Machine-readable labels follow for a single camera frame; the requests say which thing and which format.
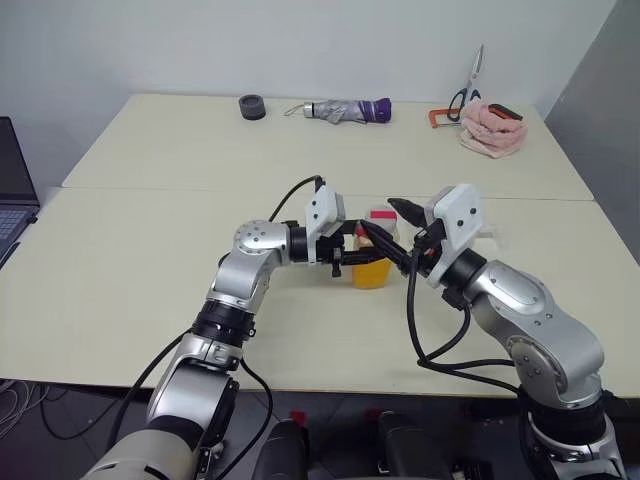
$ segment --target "pink towel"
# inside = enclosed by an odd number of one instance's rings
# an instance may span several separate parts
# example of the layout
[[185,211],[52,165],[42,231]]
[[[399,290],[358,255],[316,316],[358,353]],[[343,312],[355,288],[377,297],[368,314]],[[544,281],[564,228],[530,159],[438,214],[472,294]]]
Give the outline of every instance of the pink towel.
[[460,117],[464,127],[460,142],[493,158],[518,150],[527,135],[527,126],[521,120],[500,118],[477,98],[462,109]]

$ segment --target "laptop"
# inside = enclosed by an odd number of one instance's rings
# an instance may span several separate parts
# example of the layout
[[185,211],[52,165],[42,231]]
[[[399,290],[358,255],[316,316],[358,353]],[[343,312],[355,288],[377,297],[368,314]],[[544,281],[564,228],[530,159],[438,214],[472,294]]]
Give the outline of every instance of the laptop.
[[0,268],[37,220],[40,202],[9,117],[0,117]]

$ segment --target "scissors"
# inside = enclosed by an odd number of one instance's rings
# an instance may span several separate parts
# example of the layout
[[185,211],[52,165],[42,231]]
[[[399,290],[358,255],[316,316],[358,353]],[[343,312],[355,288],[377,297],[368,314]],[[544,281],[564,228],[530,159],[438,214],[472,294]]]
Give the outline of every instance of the scissors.
[[[467,100],[471,101],[474,98],[480,98],[480,93],[478,92],[478,89],[474,87],[474,83],[478,79],[478,75],[480,75],[483,52],[484,45],[480,45],[480,50],[478,50],[476,59],[473,62],[473,68],[471,69],[471,75],[469,75],[467,86],[459,90],[458,93],[456,93],[451,99],[451,103],[449,104],[449,108],[447,110],[447,117],[452,122],[460,121],[460,110],[462,110],[462,107],[464,107],[465,103],[467,103]],[[458,97],[460,97],[460,103],[457,106],[454,106],[454,104],[456,104],[456,101],[458,100]]]

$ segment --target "laptop keyboard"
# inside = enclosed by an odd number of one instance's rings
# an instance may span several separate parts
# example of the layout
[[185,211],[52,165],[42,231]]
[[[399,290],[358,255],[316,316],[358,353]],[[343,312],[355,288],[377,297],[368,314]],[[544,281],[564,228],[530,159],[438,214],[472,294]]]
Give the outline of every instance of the laptop keyboard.
[[0,240],[6,240],[27,212],[25,210],[0,210]]

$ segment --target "table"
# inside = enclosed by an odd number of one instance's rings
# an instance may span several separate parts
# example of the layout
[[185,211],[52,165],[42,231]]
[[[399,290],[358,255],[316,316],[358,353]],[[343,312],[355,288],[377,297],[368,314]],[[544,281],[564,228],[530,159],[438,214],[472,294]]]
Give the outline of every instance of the table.
[[[309,197],[294,196],[280,218],[301,219]],[[350,217],[382,201],[345,197]],[[235,228],[264,218],[265,208],[272,207],[214,191],[62,189],[0,272],[0,377],[131,385],[195,318]],[[605,387],[640,395],[640,269],[597,204],[489,199],[485,209],[497,236],[478,240],[477,250],[542,279],[602,341]],[[400,234],[409,238],[407,225]],[[328,267],[281,269],[246,344],[247,361],[275,389],[502,395],[415,365],[405,289],[398,274],[383,289],[361,291],[349,286],[348,271],[334,281]],[[425,282],[416,311],[425,349],[461,321]],[[446,360],[504,355],[474,325]],[[516,382],[506,367],[479,371]]]
[[281,195],[313,174],[343,194],[431,196],[475,183],[487,198],[592,200],[532,107],[523,148],[495,160],[462,147],[459,127],[432,129],[434,105],[393,104],[389,124],[332,125],[283,112],[301,103],[266,99],[267,116],[240,116],[237,98],[133,95],[65,180],[66,187],[211,190]]

